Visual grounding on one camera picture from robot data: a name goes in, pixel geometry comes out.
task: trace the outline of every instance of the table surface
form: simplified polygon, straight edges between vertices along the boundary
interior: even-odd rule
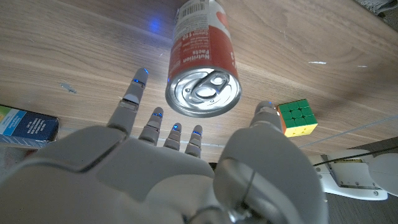
[[[202,125],[202,158],[209,162],[248,126],[262,100],[308,99],[318,126],[290,138],[306,154],[398,136],[398,33],[351,0],[220,0],[243,96],[214,118],[176,113],[164,91],[174,15],[184,2],[1,1],[0,104],[58,116],[65,136],[106,124],[135,71],[146,67],[133,135],[161,106],[160,137],[182,123],[184,150],[193,127]]]

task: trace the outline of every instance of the robotic hand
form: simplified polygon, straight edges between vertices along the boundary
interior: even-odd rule
[[[4,223],[327,223],[325,194],[270,102],[229,139],[213,172],[201,126],[185,153],[181,124],[156,147],[162,108],[130,138],[147,81],[139,69],[107,127],[79,130],[28,157],[0,182]]]

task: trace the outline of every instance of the aluminum can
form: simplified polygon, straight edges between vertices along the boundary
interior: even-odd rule
[[[232,109],[242,90],[224,9],[215,0],[189,0],[177,11],[173,40],[170,107],[197,118]]]

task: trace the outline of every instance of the robot finger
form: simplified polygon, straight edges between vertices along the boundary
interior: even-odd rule
[[[175,149],[177,151],[180,150],[181,129],[182,126],[180,123],[175,123],[173,125],[173,128],[170,131],[169,136],[164,142],[164,147]]]
[[[162,118],[163,109],[160,107],[155,108],[138,139],[156,146],[160,133],[160,125],[162,124]]]
[[[118,107],[115,109],[111,119],[109,119],[107,127],[119,129],[125,132],[126,136],[130,135],[147,79],[148,71],[140,68],[131,80],[122,100],[119,101]]]
[[[201,153],[201,134],[203,130],[200,125],[196,125],[192,131],[191,138],[189,140],[186,154],[200,158]]]

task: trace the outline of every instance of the blue box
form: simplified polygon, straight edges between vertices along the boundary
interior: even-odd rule
[[[58,127],[54,116],[0,105],[0,144],[41,148],[55,140]]]

